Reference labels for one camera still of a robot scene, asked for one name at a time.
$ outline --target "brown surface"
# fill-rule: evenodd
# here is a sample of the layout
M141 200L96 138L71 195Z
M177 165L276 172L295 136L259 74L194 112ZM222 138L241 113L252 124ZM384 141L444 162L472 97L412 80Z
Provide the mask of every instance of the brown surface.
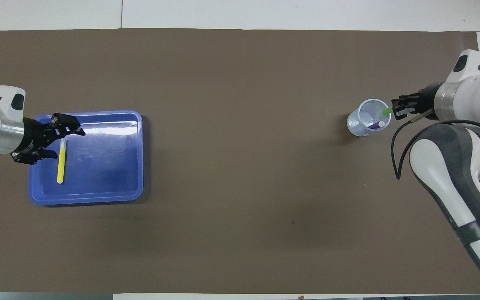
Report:
M26 116L135 109L147 153L137 201L58 208L0 157L0 291L480 293L407 163L394 178L402 122L345 127L466 48L474 32L0 32L0 84L27 91Z

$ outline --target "green marker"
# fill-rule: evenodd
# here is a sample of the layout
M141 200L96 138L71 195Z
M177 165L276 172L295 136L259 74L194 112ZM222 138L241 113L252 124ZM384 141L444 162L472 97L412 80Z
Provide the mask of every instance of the green marker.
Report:
M389 114L390 114L391 112L393 112L393 111L394 111L394 110L392 110L391 107L385 108L385 109L382 111L382 112L383 112L382 114L384 114L384 115L389 115Z

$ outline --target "transparent cup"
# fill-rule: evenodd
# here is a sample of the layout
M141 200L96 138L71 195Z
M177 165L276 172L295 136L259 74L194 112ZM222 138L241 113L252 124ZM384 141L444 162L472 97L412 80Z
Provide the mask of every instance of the transparent cup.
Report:
M368 99L347 117L347 127L358 137L365 137L388 127L392 114L383 114L388 105L379 99Z

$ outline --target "black cable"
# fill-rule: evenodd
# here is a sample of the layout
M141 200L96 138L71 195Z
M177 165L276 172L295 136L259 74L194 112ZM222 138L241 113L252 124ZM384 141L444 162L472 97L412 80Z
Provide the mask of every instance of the black cable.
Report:
M429 129L429 127L432 127L434 125L438 125L438 124L456 124L456 123L462 123L462 124L469 124L469 125L474 125L474 126L477 126L477 127L480 127L480 123L479 122L475 122L475 121L470 121L470 120L449 120L449 121L442 121L442 122L438 122L438 123L435 123L433 125L430 125L428 127L425 127L424 129L422 129L419 133L417 133L409 142L408 144L405 146L405 149L403 150L402 154L401 154L401 157L400 157L400 163L398 165L398 167L396 166L396 160L394 158L394 143L395 143L395 140L396 140L396 136L398 135L398 133L400 133L400 131L407 125L411 124L411 121L408 121L406 123L404 123L403 125L401 125L397 130L396 132L394 133L394 135L392 136L392 145L390 147L390 152L392 154L392 165L394 166L394 173L396 175L396 178L399 180L401 178L401 171L402 171L402 167L403 167L403 161L405 160L405 156L408 152L408 150L410 149L410 147L412 146L412 144L417 140L417 138L424 132L426 131L427 129Z

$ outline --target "purple marker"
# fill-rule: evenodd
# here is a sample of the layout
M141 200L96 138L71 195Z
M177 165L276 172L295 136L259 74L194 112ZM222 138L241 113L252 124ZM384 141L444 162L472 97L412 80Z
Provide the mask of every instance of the purple marker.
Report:
M370 129L379 129L379 128L384 127L384 126L385 126L385 122L379 121L379 122L377 122L377 123L375 123L375 124L373 124L373 125L368 126L368 128L370 128Z

